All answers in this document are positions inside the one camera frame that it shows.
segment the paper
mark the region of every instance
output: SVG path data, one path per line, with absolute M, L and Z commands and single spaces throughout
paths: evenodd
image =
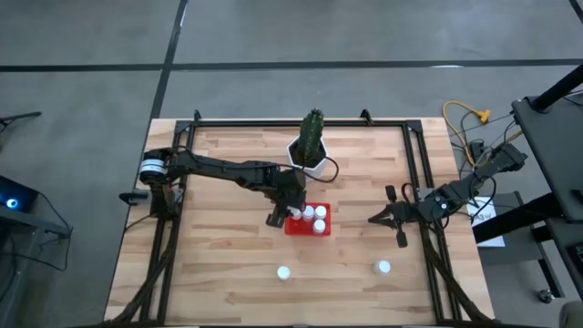
M 474 198 L 474 201 L 476 202 L 478 207 L 472 205 L 474 203 L 474 201 L 472 201 L 470 204 L 467 204 L 467 214 L 472 215 L 472 216 L 475 215 L 484 206 L 484 204 L 486 204 L 488 202 L 489 199 L 490 199 L 489 197 L 476 197 L 476 198 Z M 496 210 L 494 208 L 494 205 L 492 205 L 493 202 L 494 201 L 491 201 L 474 218 L 474 223 L 472 224 L 472 227 L 475 227 L 476 225 L 478 225 L 482 222 L 486 222 L 487 220 L 490 220 L 490 219 L 496 217 Z M 488 241 L 482 241 L 479 244 L 477 244 L 477 246 L 478 247 L 505 247 L 506 245 L 504 244 L 504 238 L 502 238 L 502 236 L 498 236 L 498 237 L 492 238 L 491 240 L 488 240 Z

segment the gray floor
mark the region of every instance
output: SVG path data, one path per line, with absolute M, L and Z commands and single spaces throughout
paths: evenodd
M 0 0 L 0 65 L 161 63 L 178 0 Z M 581 57 L 583 26 L 566 0 L 192 0 L 176 62 L 441 60 Z M 174 72 L 163 118 L 438 117 L 457 99 L 493 118 L 510 102 L 552 85 L 573 67 L 395 68 Z M 2 137 L 0 174 L 42 190 L 75 226 L 66 272 L 35 265 L 20 326 L 96 323 L 103 315 L 159 72 L 0 74 L 0 114 L 41 110 Z M 454 122 L 464 114 L 450 109 Z M 467 125 L 474 125 L 468 119 Z M 504 119 L 468 133 L 494 141 Z M 525 200 L 548 191 L 532 152 L 500 192 Z M 546 245 L 569 300 L 577 294 Z M 60 261 L 63 245 L 44 253 Z M 557 326 L 560 305 L 539 303 L 535 262 L 485 267 L 496 317 Z

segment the wooden table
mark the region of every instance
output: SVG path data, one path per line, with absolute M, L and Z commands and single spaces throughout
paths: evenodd
M 146 149 L 169 147 L 175 122 L 153 120 Z M 422 122 L 435 185 L 457 179 L 444 121 L 423 118 Z M 285 147 L 298 131 L 197 128 L 194 151 L 232 161 L 286 163 Z M 330 156 L 340 165 L 340 175 L 330 184 L 309 182 L 307 191 L 308 201 L 332 205 L 332 236 L 327 238 L 288 237 L 264 224 L 273 205 L 262 194 L 228 181 L 189 177 L 166 324 L 434 322 L 417 224 L 404 227 L 409 246 L 399 249 L 395 231 L 366 222 L 387 203 L 385 185 L 400 187 L 410 181 L 401 130 L 325 128 L 323 137 Z M 415 154 L 423 182 L 417 148 Z M 324 177 L 333 173 L 329 163 Z M 146 205 L 133 208 L 128 224 L 148 214 L 148 209 Z M 155 226 L 154 220 L 145 220 L 126 233 L 106 319 L 115 317 L 143 283 Z M 446 238 L 455 277 L 480 310 L 492 317 L 467 217 L 453 216 Z M 373 273 L 373 263 L 379 260 L 393 266 L 386 277 Z M 280 265 L 291 269 L 287 282 L 277 279 Z M 443 283 L 440 290 L 449 313 Z M 154 301 L 152 317 L 157 309 Z

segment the white bottle cap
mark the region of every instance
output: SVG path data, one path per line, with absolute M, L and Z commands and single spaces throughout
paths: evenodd
M 291 218 L 294 220 L 299 220 L 302 218 L 302 211 L 295 208 L 288 208 L 291 212 Z
M 326 230 L 326 223 L 324 220 L 316 220 L 313 223 L 312 229 L 315 233 L 323 233 Z
M 387 275 L 391 270 L 391 263 L 388 261 L 378 261 L 374 264 L 374 271 L 380 275 Z
M 306 206 L 306 208 L 303 210 L 302 216 L 303 220 L 309 222 L 313 218 L 313 207 L 310 205 Z
M 326 217 L 326 208 L 322 205 L 318 206 L 315 211 L 316 219 L 323 220 Z
M 281 266 L 277 269 L 277 277 L 282 282 L 290 279 L 290 275 L 291 275 L 290 268 L 286 266 Z

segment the wheel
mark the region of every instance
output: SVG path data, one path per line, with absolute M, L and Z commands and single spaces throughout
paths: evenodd
M 550 304 L 555 299 L 555 296 L 550 290 L 542 290 L 538 292 L 538 299 L 544 304 Z

